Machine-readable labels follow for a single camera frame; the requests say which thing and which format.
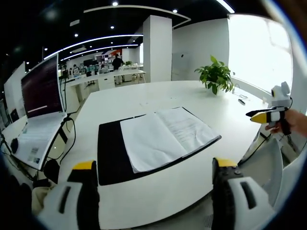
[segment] green leaves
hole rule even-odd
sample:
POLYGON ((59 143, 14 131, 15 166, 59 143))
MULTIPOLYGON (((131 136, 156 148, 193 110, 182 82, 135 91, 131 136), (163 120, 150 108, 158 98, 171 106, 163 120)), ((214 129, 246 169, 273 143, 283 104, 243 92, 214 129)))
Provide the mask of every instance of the green leaves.
POLYGON ((210 60, 211 60, 211 62, 213 62, 213 63, 218 63, 217 60, 216 60, 216 58, 213 57, 212 55, 210 55, 210 60))
POLYGON ((210 66, 201 66, 194 71, 200 74, 200 81, 205 84, 207 89, 212 88, 215 95, 218 90, 231 91, 234 85, 231 82, 230 74, 235 75, 235 73, 231 72, 224 62, 218 61, 214 56, 210 55, 210 60, 212 61, 210 66))
POLYGON ((216 84, 212 84, 212 92, 216 95, 217 94, 217 86, 216 84))

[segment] black folder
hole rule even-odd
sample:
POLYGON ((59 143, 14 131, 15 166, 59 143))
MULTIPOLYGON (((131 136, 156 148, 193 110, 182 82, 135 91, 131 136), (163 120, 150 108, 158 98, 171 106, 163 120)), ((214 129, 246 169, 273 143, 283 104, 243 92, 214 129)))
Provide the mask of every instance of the black folder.
POLYGON ((121 132, 120 122, 114 121, 110 123, 101 124, 98 131, 98 147, 97 147, 97 169, 98 181, 100 185, 110 185, 122 183, 134 179, 138 179, 158 171, 172 167, 186 159, 193 157, 208 146, 217 142, 220 138, 213 141, 211 144, 198 150, 197 152, 188 155, 184 158, 179 158, 160 168, 151 170, 149 172, 134 173, 125 148, 124 138, 121 132))

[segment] document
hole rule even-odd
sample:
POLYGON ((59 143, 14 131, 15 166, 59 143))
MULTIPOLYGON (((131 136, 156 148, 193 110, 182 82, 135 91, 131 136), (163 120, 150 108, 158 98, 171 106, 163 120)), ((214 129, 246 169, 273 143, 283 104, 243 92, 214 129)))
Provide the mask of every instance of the document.
POLYGON ((135 173, 162 167, 220 138, 182 107, 121 121, 120 126, 135 173))

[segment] glass window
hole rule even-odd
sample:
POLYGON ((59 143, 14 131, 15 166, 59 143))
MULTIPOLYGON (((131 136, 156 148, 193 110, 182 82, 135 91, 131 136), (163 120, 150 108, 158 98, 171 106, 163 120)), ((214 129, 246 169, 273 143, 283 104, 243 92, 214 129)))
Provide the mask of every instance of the glass window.
POLYGON ((229 16, 229 68, 235 78, 267 92, 286 81, 292 86, 292 51, 286 30, 252 15, 229 16))

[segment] computer mouse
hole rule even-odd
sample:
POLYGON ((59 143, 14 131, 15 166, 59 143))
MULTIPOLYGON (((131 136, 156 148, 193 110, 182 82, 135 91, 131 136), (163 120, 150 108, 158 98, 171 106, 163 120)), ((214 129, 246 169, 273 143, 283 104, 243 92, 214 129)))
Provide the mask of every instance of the computer mouse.
POLYGON ((12 150, 12 153, 16 153, 17 152, 17 149, 18 149, 18 139, 17 138, 14 138, 11 142, 11 150, 12 150))

